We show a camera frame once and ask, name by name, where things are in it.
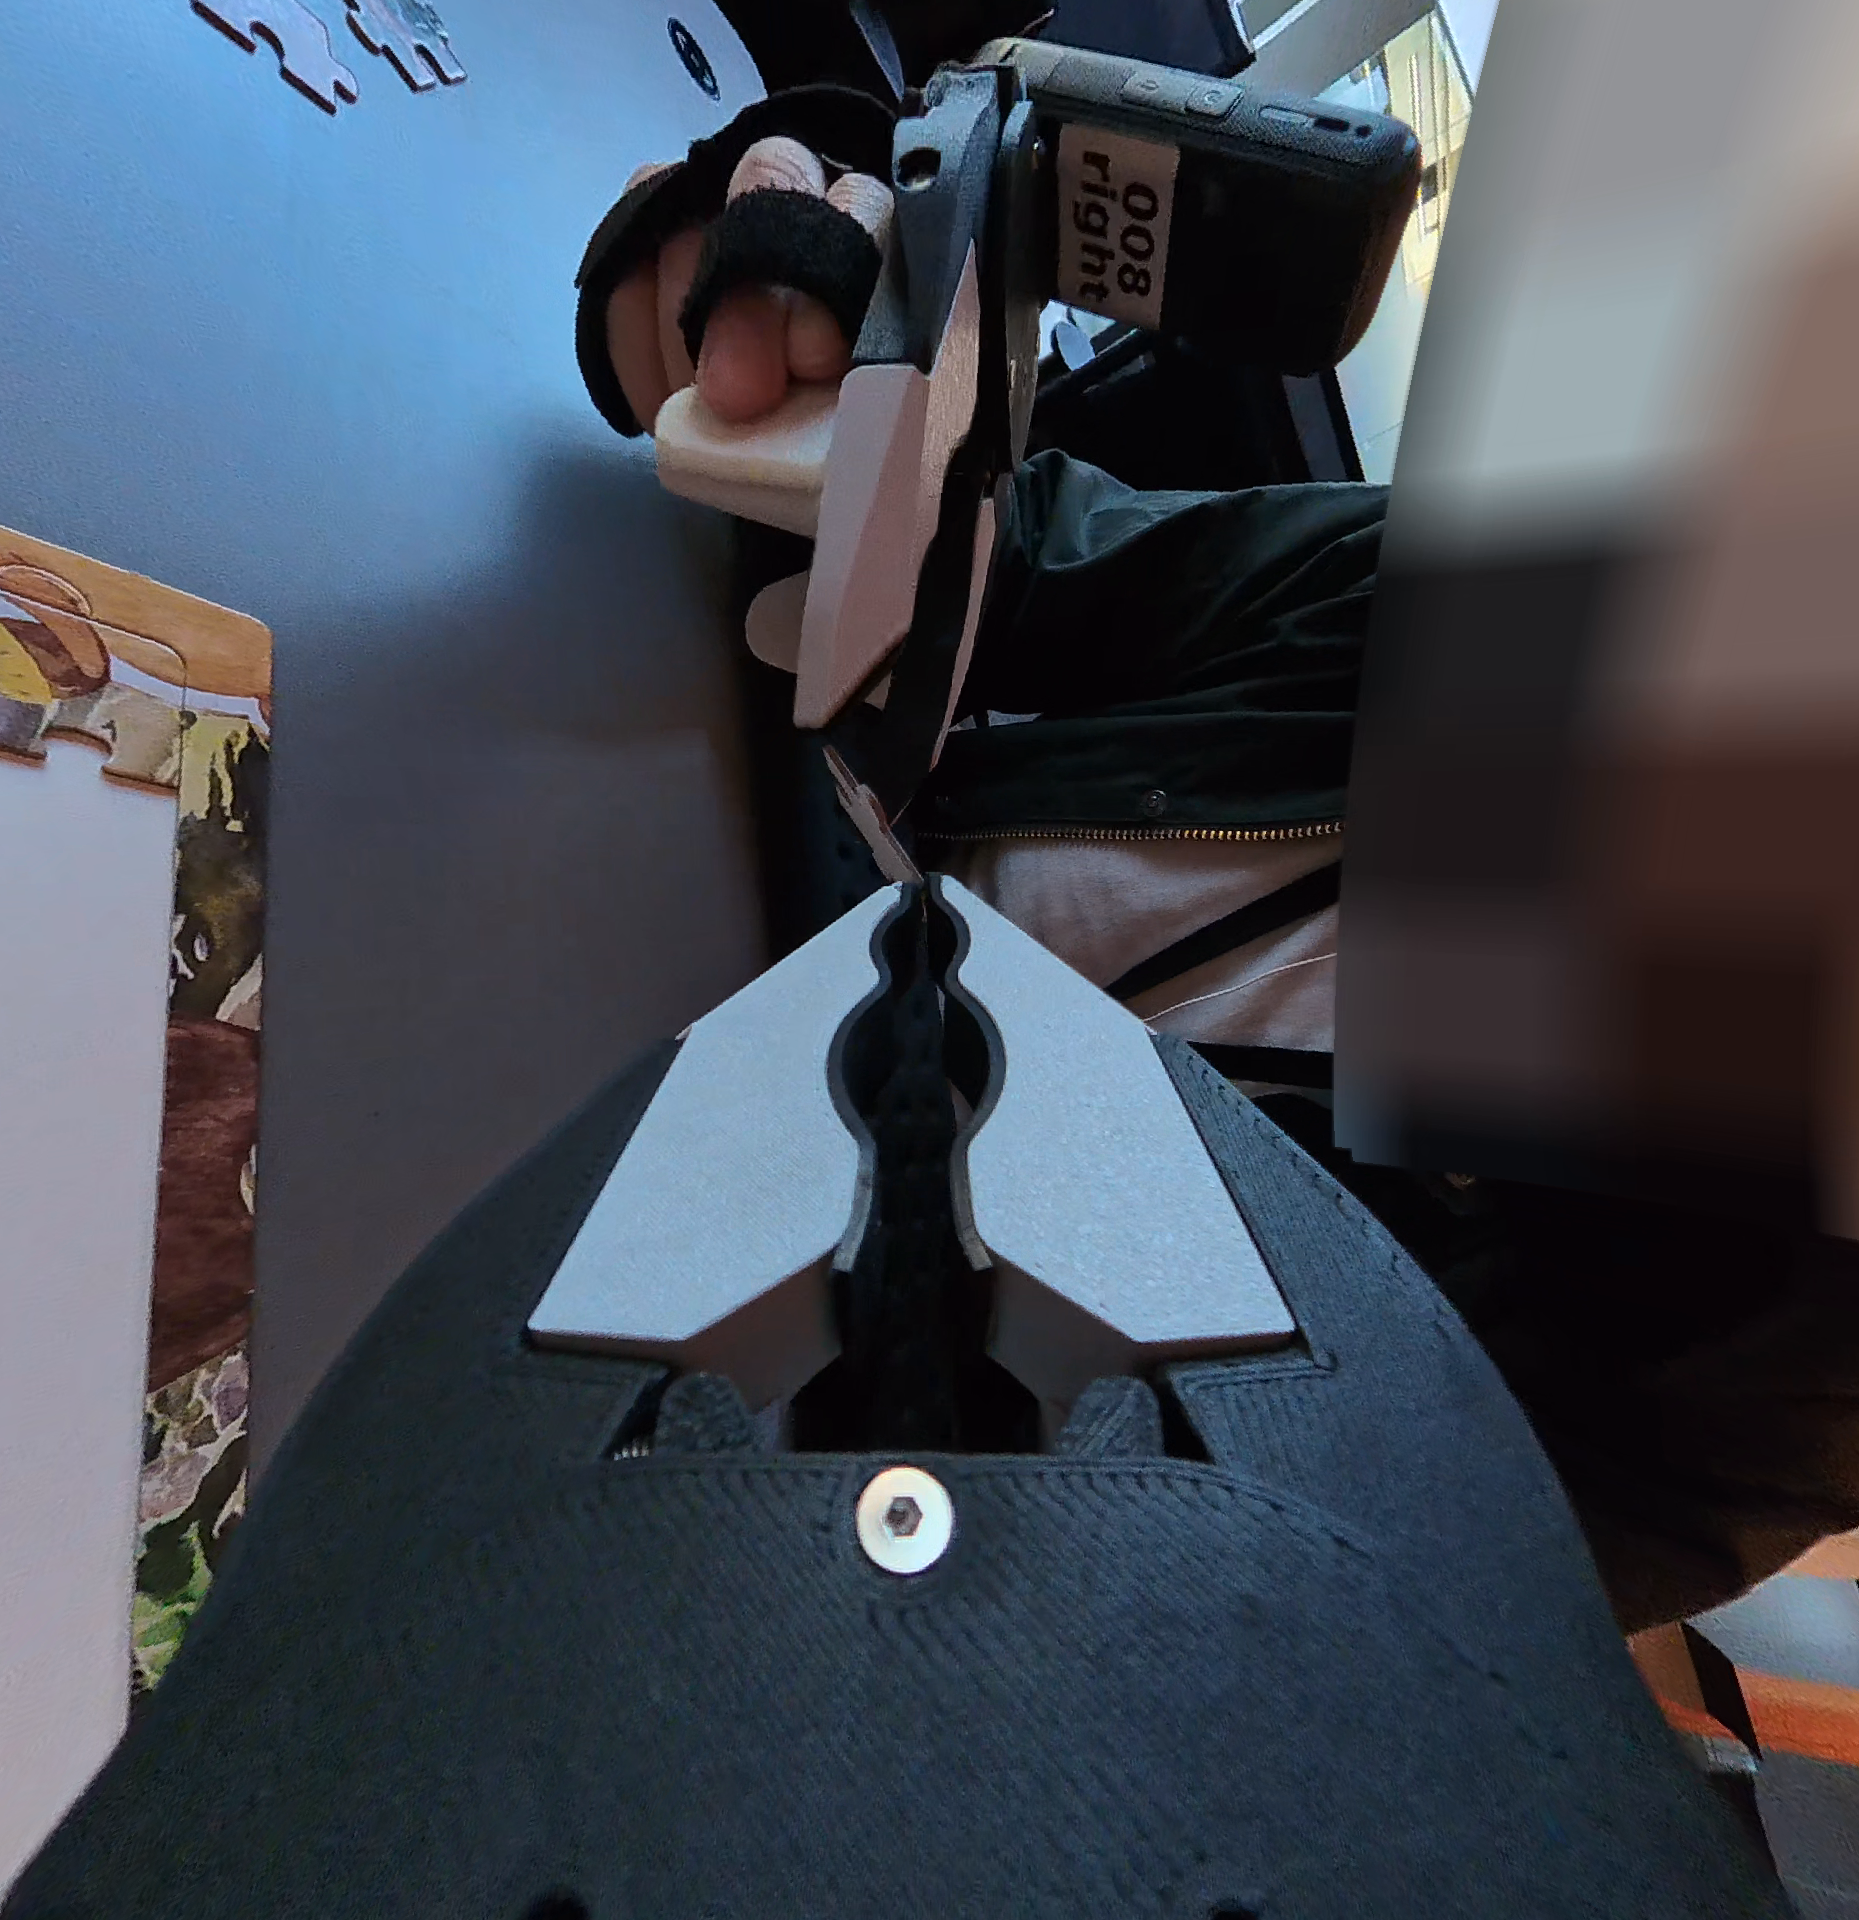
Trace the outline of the orange bar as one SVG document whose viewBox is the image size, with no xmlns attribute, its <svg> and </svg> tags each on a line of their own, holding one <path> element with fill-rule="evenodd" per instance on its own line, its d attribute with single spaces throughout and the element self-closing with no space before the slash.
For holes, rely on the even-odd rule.
<svg viewBox="0 0 1859 1920">
<path fill-rule="evenodd" d="M 1859 1768 L 1859 1527 L 1631 1658 L 1691 1740 Z"/>
</svg>

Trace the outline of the red white puzzle piece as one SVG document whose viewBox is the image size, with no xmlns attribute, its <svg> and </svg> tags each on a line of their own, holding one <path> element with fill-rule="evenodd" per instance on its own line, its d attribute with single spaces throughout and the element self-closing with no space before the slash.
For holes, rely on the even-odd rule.
<svg viewBox="0 0 1859 1920">
<path fill-rule="evenodd" d="M 916 870 L 910 851 L 904 851 L 896 838 L 896 828 L 875 788 L 850 767 L 850 761 L 833 744 L 823 741 L 821 753 L 835 784 L 835 798 L 851 828 L 859 828 L 862 841 L 868 846 L 879 875 L 887 882 L 921 885 L 924 874 Z"/>
</svg>

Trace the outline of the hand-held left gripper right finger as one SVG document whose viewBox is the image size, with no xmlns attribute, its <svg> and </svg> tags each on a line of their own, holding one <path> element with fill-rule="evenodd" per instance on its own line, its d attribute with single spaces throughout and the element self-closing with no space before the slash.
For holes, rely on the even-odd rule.
<svg viewBox="0 0 1859 1920">
<path fill-rule="evenodd" d="M 1041 1441 L 1098 1377 L 1288 1346 L 1297 1322 L 1175 1090 L 1151 1029 L 962 882 L 949 1035 L 985 1075 L 956 1158 L 956 1223 L 994 1269 L 990 1357 Z"/>
</svg>

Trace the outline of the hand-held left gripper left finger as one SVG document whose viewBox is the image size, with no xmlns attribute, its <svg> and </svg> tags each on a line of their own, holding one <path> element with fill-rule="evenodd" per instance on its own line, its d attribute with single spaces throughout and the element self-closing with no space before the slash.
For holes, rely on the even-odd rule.
<svg viewBox="0 0 1859 1920">
<path fill-rule="evenodd" d="M 537 1346 L 723 1376 L 793 1402 L 842 1333 L 831 1271 L 868 1225 L 875 1142 L 842 1068 L 887 992 L 879 887 L 700 1020 L 529 1319 Z"/>
</svg>

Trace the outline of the person's pale trousers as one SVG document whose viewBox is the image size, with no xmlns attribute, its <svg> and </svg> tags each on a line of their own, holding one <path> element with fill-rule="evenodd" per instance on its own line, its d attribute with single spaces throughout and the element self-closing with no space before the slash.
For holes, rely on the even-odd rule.
<svg viewBox="0 0 1859 1920">
<path fill-rule="evenodd" d="M 1328 1102 L 1343 828 L 1017 832 L 924 854 L 1255 1096 Z"/>
</svg>

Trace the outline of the white puzzle board printed frame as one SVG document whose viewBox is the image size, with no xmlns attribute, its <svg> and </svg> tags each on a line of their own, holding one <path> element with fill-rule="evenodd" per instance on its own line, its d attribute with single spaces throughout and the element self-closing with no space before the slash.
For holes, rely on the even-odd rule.
<svg viewBox="0 0 1859 1920">
<path fill-rule="evenodd" d="M 0 690 L 143 686 L 182 784 L 0 757 L 0 1883 L 247 1495 L 271 636 L 0 526 Z"/>
</svg>

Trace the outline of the person's right hand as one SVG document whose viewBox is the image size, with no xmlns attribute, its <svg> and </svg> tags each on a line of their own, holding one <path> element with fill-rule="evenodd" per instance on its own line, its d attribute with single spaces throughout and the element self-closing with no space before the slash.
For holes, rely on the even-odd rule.
<svg viewBox="0 0 1859 1920">
<path fill-rule="evenodd" d="M 703 337 L 680 315 L 700 285 L 704 235 L 747 203 L 774 235 L 770 281 L 726 277 Z M 579 362 L 590 399 L 620 435 L 650 435 L 662 404 L 696 391 L 721 420 L 757 420 L 789 388 L 835 388 L 851 366 L 862 306 L 821 297 L 823 273 L 879 263 L 894 228 L 887 178 L 850 171 L 789 135 L 747 151 L 703 143 L 688 162 L 632 175 L 579 285 Z"/>
</svg>

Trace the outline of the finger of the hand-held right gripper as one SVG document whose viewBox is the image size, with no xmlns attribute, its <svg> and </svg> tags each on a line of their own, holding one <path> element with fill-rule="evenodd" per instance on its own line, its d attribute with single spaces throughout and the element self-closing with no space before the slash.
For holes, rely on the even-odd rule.
<svg viewBox="0 0 1859 1920">
<path fill-rule="evenodd" d="M 956 724 L 994 551 L 994 488 L 983 465 L 949 469 L 944 514 L 916 580 L 910 628 L 875 720 L 875 798 L 888 824 L 929 778 Z"/>
<path fill-rule="evenodd" d="M 910 628 L 944 481 L 978 407 L 980 345 L 972 253 L 932 371 L 879 362 L 842 376 L 800 629 L 800 729 L 833 724 Z"/>
</svg>

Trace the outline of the person's dark jacket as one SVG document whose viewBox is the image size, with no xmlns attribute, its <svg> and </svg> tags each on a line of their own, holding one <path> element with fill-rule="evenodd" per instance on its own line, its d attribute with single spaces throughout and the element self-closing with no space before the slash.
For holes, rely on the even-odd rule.
<svg viewBox="0 0 1859 1920">
<path fill-rule="evenodd" d="M 1347 807 L 1391 485 L 1141 491 L 1065 451 L 1014 473 L 962 713 L 910 819 L 1302 828 Z"/>
</svg>

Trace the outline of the pale beige puzzle piece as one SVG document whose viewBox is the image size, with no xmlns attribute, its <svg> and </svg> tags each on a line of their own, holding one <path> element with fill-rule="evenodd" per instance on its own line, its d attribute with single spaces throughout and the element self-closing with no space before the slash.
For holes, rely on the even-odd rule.
<svg viewBox="0 0 1859 1920">
<path fill-rule="evenodd" d="M 187 713 L 143 686 L 102 682 L 98 691 L 61 697 L 47 712 L 51 735 L 71 735 L 107 751 L 102 775 L 143 788 L 182 784 L 182 740 Z"/>
</svg>

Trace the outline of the purple grey puzzle piece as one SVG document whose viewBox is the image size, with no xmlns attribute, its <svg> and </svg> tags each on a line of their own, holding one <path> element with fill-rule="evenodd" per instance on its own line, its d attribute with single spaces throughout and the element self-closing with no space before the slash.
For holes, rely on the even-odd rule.
<svg viewBox="0 0 1859 1920">
<path fill-rule="evenodd" d="M 332 47 L 328 25 L 306 4 L 193 4 L 193 13 L 247 53 L 267 45 L 281 78 L 320 108 L 338 113 L 361 98 L 357 75 Z"/>
</svg>

